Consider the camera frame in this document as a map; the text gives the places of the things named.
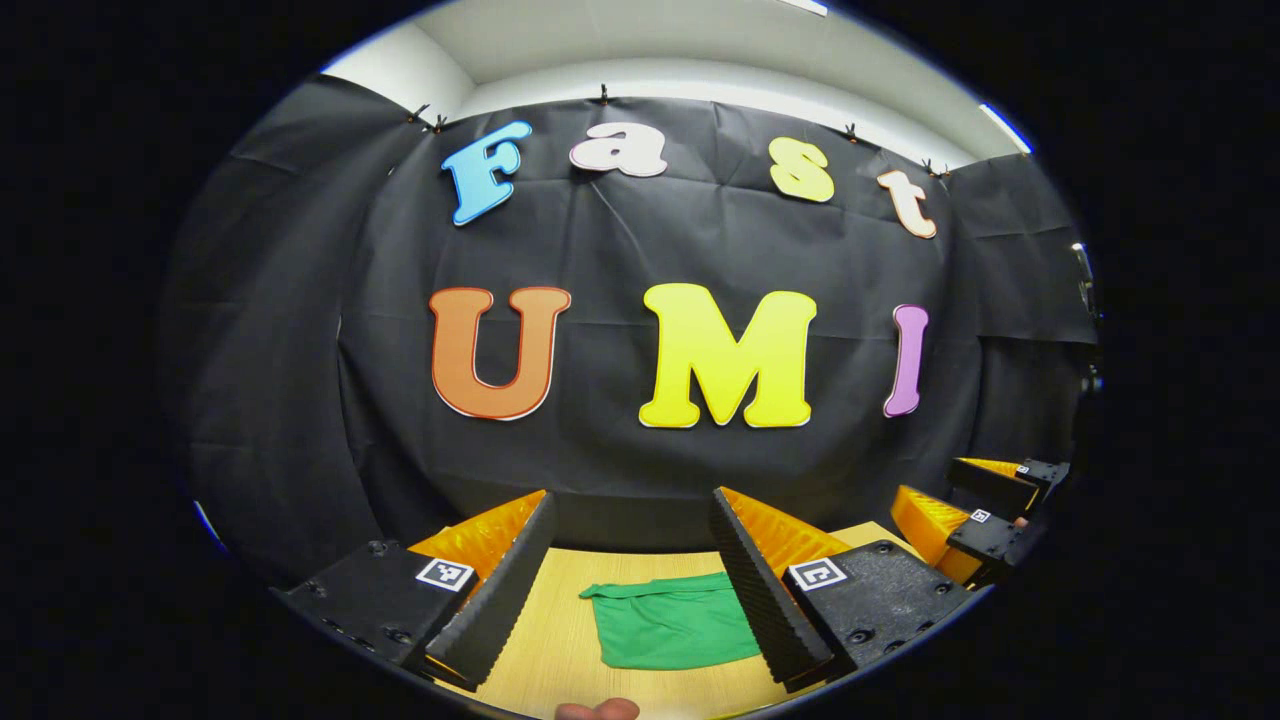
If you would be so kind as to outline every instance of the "black cloth backdrop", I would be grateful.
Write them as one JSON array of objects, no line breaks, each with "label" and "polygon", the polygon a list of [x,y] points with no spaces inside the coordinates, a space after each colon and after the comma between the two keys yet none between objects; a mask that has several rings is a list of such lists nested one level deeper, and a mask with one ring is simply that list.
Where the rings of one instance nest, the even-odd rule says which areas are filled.
[{"label": "black cloth backdrop", "polygon": [[[838,132],[717,102],[611,99],[467,118],[439,135],[390,100],[316,76],[214,170],[178,238],[161,313],[163,388],[189,491],[227,546],[268,582],[297,583],[374,537],[416,542],[538,488],[559,493],[557,544],[709,550],[718,486],[824,529],[876,520],[899,484],[945,495],[954,456],[1060,461],[1080,366],[1097,342],[1069,250],[1070,211],[1023,155],[934,178]],[[513,196],[454,227],[440,163],[513,120]],[[652,178],[568,161],[586,129],[666,135]],[[836,195],[781,195],[768,143],[829,160]],[[877,176],[925,190],[934,238],[911,236]],[[645,428],[659,283],[708,287],[740,334],[765,293],[803,292],[808,425]],[[502,423],[451,410],[431,384],[433,292],[480,287],[476,370],[516,370],[517,288],[573,299],[545,402]],[[920,406],[887,419],[892,310],[931,316]],[[750,396],[744,401],[744,407]]]}]

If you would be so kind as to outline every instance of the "green towel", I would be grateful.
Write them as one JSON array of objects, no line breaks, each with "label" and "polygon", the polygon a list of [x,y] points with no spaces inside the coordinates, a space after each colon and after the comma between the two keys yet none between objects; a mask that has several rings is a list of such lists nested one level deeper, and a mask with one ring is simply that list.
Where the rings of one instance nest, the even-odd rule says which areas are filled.
[{"label": "green towel", "polygon": [[591,585],[609,667],[687,670],[759,655],[727,573],[639,585]]}]

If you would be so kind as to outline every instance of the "white wall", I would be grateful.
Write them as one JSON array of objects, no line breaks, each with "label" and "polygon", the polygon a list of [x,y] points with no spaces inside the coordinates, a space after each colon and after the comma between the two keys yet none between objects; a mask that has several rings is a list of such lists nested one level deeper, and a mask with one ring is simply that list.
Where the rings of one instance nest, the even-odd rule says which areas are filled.
[{"label": "white wall", "polygon": [[323,72],[365,86],[410,111],[430,102],[422,118],[433,123],[435,115],[458,117],[462,101],[476,88],[466,70],[412,22],[374,36]]},{"label": "white wall", "polygon": [[959,168],[977,160],[920,123],[864,97],[795,76],[708,60],[595,60],[536,70],[477,86],[457,117],[599,97],[600,83],[608,86],[609,97],[709,100],[794,115],[840,131],[855,123],[858,137],[911,160],[931,158],[937,168]]},{"label": "white wall", "polygon": [[959,168],[977,158],[895,110],[865,97],[804,79],[746,65],[710,60],[640,58],[593,60],[536,70],[476,86],[426,32],[412,22],[376,36],[340,56],[324,73],[362,85],[410,111],[461,119],[504,108],[609,96],[710,100],[804,118],[856,132],[876,145],[934,167]]}]

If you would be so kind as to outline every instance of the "letter f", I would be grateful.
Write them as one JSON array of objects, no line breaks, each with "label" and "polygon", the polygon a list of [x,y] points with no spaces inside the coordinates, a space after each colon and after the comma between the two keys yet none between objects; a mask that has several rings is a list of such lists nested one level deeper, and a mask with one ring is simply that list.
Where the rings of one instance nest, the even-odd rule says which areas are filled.
[{"label": "letter f", "polygon": [[498,182],[493,172],[515,174],[520,169],[520,149],[511,141],[529,137],[532,132],[532,126],[517,120],[445,158],[440,169],[453,173],[453,186],[458,190],[454,225],[465,225],[511,197],[515,192],[512,184]]}]

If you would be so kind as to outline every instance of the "wooden table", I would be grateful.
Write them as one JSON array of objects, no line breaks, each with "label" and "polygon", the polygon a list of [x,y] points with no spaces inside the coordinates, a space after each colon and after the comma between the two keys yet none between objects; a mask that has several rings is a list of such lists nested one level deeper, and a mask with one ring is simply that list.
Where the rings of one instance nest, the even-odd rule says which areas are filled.
[{"label": "wooden table", "polygon": [[[919,557],[876,523],[832,534],[852,547],[890,539]],[[718,552],[628,555],[550,548],[488,682],[475,693],[447,683],[440,687],[548,720],[562,702],[594,706],[609,697],[635,701],[640,720],[708,720],[822,687],[787,693],[769,676],[760,655],[694,670],[618,670],[600,661],[591,601],[579,598],[580,592],[595,583],[646,583],[723,570]]]}]

